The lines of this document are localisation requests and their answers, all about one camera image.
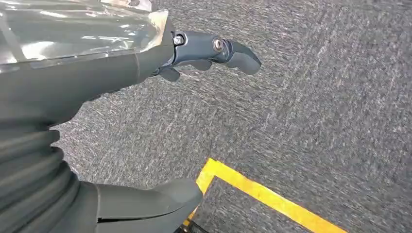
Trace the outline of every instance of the gray carpet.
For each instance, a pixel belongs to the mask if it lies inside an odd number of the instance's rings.
[[[412,3],[167,0],[177,28],[249,45],[254,76],[181,69],[86,103],[57,144],[87,181],[196,179],[211,157],[349,232],[412,231]],[[306,232],[215,181],[212,233]]]

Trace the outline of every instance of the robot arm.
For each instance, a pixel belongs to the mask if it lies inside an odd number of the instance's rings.
[[[91,0],[0,0],[0,233],[171,233],[199,204],[192,181],[152,190],[80,182],[50,145],[85,101],[212,63],[246,74],[238,42],[177,31],[167,11]]]

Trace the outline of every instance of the transparent plastic sheet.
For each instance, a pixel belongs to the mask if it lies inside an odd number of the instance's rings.
[[[97,0],[0,0],[0,73],[149,50],[167,17]]]

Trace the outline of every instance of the robotic finger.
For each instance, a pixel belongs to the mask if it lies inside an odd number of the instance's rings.
[[[192,32],[172,32],[174,55],[153,75],[160,75],[171,82],[180,74],[173,67],[192,65],[198,70],[208,70],[213,63],[238,68],[247,75],[255,74],[261,66],[260,60],[245,45],[223,39],[220,36]]]

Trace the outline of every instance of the yellow line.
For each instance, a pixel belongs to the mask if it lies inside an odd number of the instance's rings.
[[[203,192],[203,195],[206,194],[206,191],[210,186],[210,183],[212,182],[214,176],[224,180],[225,182],[238,188],[239,190],[245,192],[253,198],[279,211],[280,213],[306,227],[312,232],[345,233],[344,230],[324,220],[318,215],[291,202],[290,200],[280,196],[279,194],[262,186],[261,184],[251,181],[237,171],[222,164],[221,162],[214,161],[213,159],[209,159],[206,162],[205,166],[199,174],[199,177],[196,180],[196,183]],[[193,217],[195,212],[196,210],[194,210],[193,213],[189,216],[190,219]]]

